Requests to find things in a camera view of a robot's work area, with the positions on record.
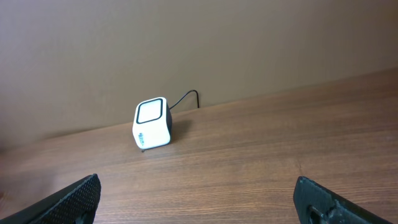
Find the wire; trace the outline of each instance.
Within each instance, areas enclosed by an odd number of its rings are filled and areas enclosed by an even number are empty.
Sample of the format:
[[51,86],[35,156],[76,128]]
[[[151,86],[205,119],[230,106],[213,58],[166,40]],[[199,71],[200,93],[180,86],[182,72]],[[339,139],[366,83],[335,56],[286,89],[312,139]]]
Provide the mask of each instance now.
[[199,94],[198,94],[198,92],[196,91],[196,90],[190,90],[190,91],[188,91],[188,93],[186,93],[180,100],[178,100],[173,106],[171,106],[170,107],[170,110],[171,109],[173,109],[173,107],[175,106],[175,105],[177,105],[179,102],[181,102],[182,101],[182,99],[184,99],[184,97],[186,97],[190,92],[195,92],[195,93],[197,93],[197,102],[198,102],[198,108],[199,108]]

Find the white cube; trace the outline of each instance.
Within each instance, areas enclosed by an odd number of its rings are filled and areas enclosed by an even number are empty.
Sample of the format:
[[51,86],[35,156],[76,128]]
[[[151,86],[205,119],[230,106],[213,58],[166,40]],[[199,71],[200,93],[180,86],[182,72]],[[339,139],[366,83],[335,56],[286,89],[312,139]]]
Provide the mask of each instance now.
[[132,135],[142,150],[163,146],[170,142],[172,115],[164,97],[138,104],[132,125]]

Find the brown wooden surface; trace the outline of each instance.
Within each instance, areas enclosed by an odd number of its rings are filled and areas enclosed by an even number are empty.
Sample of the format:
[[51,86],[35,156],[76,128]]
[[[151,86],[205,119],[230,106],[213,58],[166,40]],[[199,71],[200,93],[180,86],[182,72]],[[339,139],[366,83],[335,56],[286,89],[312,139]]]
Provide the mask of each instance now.
[[131,123],[4,152],[0,217],[97,173],[96,223],[298,223],[306,175],[397,223],[397,75],[173,114],[172,143],[145,153]]

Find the blue logo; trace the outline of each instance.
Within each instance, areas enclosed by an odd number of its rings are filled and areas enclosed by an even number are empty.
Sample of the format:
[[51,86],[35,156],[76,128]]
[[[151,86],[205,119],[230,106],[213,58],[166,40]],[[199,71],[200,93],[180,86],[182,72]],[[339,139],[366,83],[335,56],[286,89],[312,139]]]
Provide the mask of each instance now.
[[144,134],[139,133],[138,137],[139,137],[139,142],[141,142],[141,145],[144,146]]

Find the black object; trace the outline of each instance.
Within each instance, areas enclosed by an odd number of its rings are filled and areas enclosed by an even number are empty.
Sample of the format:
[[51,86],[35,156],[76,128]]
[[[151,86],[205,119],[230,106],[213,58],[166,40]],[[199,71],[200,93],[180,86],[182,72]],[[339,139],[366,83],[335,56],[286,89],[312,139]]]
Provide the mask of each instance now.
[[300,223],[390,223],[306,177],[297,179],[293,201]]
[[175,106],[175,105],[177,105],[180,101],[182,101],[182,99],[184,99],[184,97],[186,97],[190,92],[195,92],[195,93],[197,93],[197,103],[198,103],[198,108],[199,108],[199,94],[198,94],[198,92],[196,91],[196,90],[190,90],[190,91],[188,91],[183,97],[181,97],[181,99],[180,100],[178,100],[173,106],[171,106],[170,107],[170,110],[171,109],[173,109],[173,107]]
[[0,220],[0,224],[91,224],[100,202],[101,183],[89,175],[47,198]]

